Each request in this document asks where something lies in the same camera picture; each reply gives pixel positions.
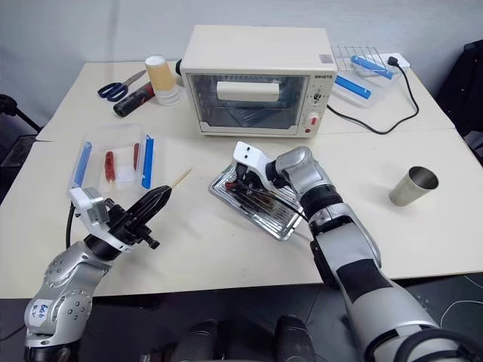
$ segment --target clear plastic box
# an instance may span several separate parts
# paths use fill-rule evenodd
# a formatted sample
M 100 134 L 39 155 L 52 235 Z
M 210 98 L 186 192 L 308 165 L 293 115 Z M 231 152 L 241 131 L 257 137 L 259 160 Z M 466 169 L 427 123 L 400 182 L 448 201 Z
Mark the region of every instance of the clear plastic box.
M 331 93 L 357 106 L 372 106 L 401 77 L 376 48 L 336 46 L 333 51 L 339 72 Z
M 68 188 L 94 187 L 104 198 L 131 204 L 150 189 L 152 147 L 153 139 L 138 124 L 96 127 L 85 134 Z M 107 152 L 113 154 L 111 181 L 106 178 Z

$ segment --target white wall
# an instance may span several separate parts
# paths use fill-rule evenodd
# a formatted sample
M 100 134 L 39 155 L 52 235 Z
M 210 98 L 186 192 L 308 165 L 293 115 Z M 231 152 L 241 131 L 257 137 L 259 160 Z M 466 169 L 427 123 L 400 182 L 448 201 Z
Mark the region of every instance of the white wall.
M 177 59 L 197 23 L 324 27 L 332 44 L 401 52 L 435 94 L 463 45 L 483 38 L 483 2 L 0 0 L 0 93 L 45 124 L 84 62 Z

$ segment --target white table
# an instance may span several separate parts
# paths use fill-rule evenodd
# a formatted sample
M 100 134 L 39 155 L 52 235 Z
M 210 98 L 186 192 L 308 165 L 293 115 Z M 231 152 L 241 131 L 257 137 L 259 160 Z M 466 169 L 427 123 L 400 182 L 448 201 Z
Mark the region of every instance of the white table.
M 193 171 L 149 224 L 162 245 L 150 250 L 141 244 L 120 256 L 96 295 L 320 282 L 306 225 L 288 241 L 277 241 L 208 192 L 230 162 L 236 139 L 202 137 L 189 119 L 166 122 L 169 134 L 153 134 L 158 145 L 153 183 L 169 184 L 188 167 Z M 269 155 L 300 144 L 311 147 L 374 236 L 390 278 L 483 271 L 483 172 L 454 130 L 244 141 Z M 166 150 L 183 160 L 169 158 Z M 0 297 L 31 297 L 46 265 L 64 248 L 65 190 L 77 152 L 76 143 L 36 143 L 0 206 Z M 390 188 L 416 164 L 434 170 L 440 186 L 409 207 L 392 205 Z M 84 236 L 76 220 L 72 239 Z
M 181 101 L 172 107 L 161 107 L 152 99 L 125 118 L 118 118 L 115 115 L 112 110 L 113 103 L 97 96 L 97 90 L 103 85 L 127 79 L 143 68 L 142 63 L 87 63 L 54 117 L 37 136 L 37 140 L 80 142 L 87 130 L 105 123 L 139 123 L 148 133 L 170 132 L 171 126 L 166 125 L 168 121 L 184 120 L 189 121 L 193 128 L 198 127 L 195 113 L 189 106 L 185 94 Z M 417 117 L 401 124 L 398 130 L 454 129 L 454 125 L 411 70 L 408 70 L 408 77 L 421 110 Z M 129 91 L 138 89 L 148 80 L 147 75 L 144 75 L 130 86 Z M 329 104 L 337 111 L 360 118 L 373 127 L 384 130 L 414 112 L 402 77 L 393 88 L 389 89 L 386 98 L 370 109 L 360 109 L 336 97 L 331 97 Z M 368 130 L 343 120 L 327 110 L 318 132 L 323 134 L 367 133 Z

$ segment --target scissors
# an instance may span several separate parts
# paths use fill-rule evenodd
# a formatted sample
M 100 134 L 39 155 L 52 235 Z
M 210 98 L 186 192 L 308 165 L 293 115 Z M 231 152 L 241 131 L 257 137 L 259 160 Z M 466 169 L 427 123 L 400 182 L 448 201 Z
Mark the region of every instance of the scissors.
M 141 70 L 128 78 L 124 83 L 116 82 L 105 85 L 97 91 L 97 94 L 99 94 L 101 98 L 106 98 L 110 102 L 117 102 L 121 100 L 123 96 L 128 94 L 128 86 L 141 78 L 144 73 L 146 73 L 146 70 Z

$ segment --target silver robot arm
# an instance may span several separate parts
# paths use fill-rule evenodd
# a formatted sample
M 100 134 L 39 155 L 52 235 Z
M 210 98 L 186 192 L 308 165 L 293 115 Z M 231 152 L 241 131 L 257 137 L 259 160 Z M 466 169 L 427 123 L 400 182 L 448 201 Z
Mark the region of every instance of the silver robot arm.
M 259 149 L 238 143 L 234 160 L 246 173 L 255 173 L 267 189 L 290 186 L 296 192 L 314 237 L 310 246 L 315 264 L 323 281 L 342 293 L 365 360 L 399 362 L 434 353 L 464 360 L 462 348 L 452 342 L 457 339 L 440 330 L 411 294 L 381 272 L 374 240 L 310 149 L 297 147 L 272 160 Z M 243 179 L 239 173 L 238 182 Z
M 152 249 L 159 245 L 145 224 L 166 205 L 171 188 L 153 189 L 128 210 L 92 188 L 69 193 L 90 234 L 52 260 L 40 291 L 27 305 L 25 361 L 77 360 L 97 285 L 121 253 L 141 241 Z

